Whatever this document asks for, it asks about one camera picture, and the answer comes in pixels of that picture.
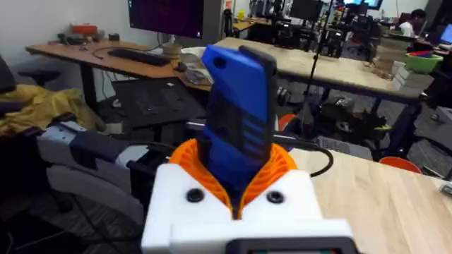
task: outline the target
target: yellow fabric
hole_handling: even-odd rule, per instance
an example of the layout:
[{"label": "yellow fabric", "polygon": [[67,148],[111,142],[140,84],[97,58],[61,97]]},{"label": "yellow fabric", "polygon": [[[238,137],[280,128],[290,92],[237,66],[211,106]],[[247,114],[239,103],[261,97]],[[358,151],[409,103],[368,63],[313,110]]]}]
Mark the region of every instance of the yellow fabric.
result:
[{"label": "yellow fabric", "polygon": [[0,118],[0,135],[13,135],[33,126],[44,130],[54,117],[68,112],[77,117],[82,127],[95,129],[97,116],[77,89],[51,92],[36,85],[17,85],[16,90],[0,95],[0,102],[25,104],[21,111]]}]

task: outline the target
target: computer mouse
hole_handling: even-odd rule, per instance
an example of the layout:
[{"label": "computer mouse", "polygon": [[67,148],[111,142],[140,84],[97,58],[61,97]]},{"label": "computer mouse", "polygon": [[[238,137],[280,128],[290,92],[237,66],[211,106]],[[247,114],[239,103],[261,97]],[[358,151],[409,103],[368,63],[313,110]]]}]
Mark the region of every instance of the computer mouse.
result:
[{"label": "computer mouse", "polygon": [[174,68],[175,71],[179,71],[179,72],[185,72],[186,71],[186,64],[183,62],[179,62],[177,64],[177,67]]}]

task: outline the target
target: computer screen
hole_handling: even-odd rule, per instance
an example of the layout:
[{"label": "computer screen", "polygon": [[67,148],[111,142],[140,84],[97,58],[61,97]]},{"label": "computer screen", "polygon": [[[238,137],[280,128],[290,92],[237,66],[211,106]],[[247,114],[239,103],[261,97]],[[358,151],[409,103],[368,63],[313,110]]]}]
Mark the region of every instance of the computer screen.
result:
[{"label": "computer screen", "polygon": [[452,44],[452,24],[448,24],[441,36],[441,41]]},{"label": "computer screen", "polygon": [[[370,9],[380,9],[383,0],[364,0]],[[344,4],[361,4],[361,0],[344,0]]]},{"label": "computer screen", "polygon": [[290,16],[316,22],[319,19],[322,4],[321,1],[317,0],[294,0],[290,9]]},{"label": "computer screen", "polygon": [[201,39],[203,16],[204,0],[129,0],[131,28]]}]

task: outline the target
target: light wood desk surface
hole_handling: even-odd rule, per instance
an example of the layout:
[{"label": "light wood desk surface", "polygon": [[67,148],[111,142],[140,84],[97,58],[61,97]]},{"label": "light wood desk surface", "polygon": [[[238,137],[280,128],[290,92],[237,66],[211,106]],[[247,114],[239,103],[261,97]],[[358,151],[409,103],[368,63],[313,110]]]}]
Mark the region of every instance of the light wood desk surface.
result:
[{"label": "light wood desk surface", "polygon": [[267,21],[266,18],[245,18],[244,20],[238,20],[237,22],[232,23],[232,26],[241,32],[255,24],[270,25],[271,21]]},{"label": "light wood desk surface", "polygon": [[252,21],[237,21],[236,23],[233,23],[232,26],[241,32],[252,27],[254,24],[255,22]]},{"label": "light wood desk surface", "polygon": [[[215,45],[230,49],[238,49],[240,46],[245,45],[261,50],[276,59],[279,73],[306,79],[311,74],[312,64],[314,62],[314,53],[306,53],[298,49],[283,49],[270,44],[249,40],[228,37],[217,42]],[[391,81],[384,80],[373,74],[371,69],[364,65],[364,62],[352,59],[335,59],[320,56],[314,73],[314,80],[355,87],[362,90],[372,90],[400,97],[417,98],[419,95],[397,91]]]},{"label": "light wood desk surface", "polygon": [[[331,151],[334,165],[312,179],[325,218],[344,218],[366,254],[452,253],[452,198],[441,180]],[[313,172],[325,155],[293,150],[299,169]]]},{"label": "light wood desk surface", "polygon": [[[89,64],[93,68],[125,73],[125,75],[128,73],[129,75],[137,75],[144,78],[171,78],[176,76],[189,87],[207,91],[211,89],[211,86],[208,84],[195,85],[188,81],[185,78],[185,75],[174,71],[173,68],[177,66],[179,60],[173,60],[172,64],[167,64],[166,66],[152,66],[146,63],[110,56],[108,51],[113,50],[112,47],[127,47],[141,50],[149,49],[149,47],[130,42],[110,42],[108,40],[103,40],[99,43],[88,44],[86,46],[88,50],[80,50],[80,46],[66,46],[62,44],[33,45],[26,47],[26,50],[32,54],[41,54],[76,63],[81,62]],[[95,53],[96,56],[101,56],[103,59],[93,56],[92,53],[97,49],[101,50]]]}]

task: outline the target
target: black keyboard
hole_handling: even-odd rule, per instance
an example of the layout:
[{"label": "black keyboard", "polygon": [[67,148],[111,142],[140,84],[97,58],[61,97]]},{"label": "black keyboard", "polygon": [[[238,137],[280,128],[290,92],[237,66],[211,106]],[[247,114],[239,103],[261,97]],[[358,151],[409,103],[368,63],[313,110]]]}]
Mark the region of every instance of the black keyboard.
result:
[{"label": "black keyboard", "polygon": [[150,64],[154,66],[164,66],[170,63],[170,60],[163,56],[158,56],[145,52],[138,52],[130,49],[113,49],[112,51],[109,51],[108,54],[110,56],[116,56],[132,61],[139,61],[141,63]]}]

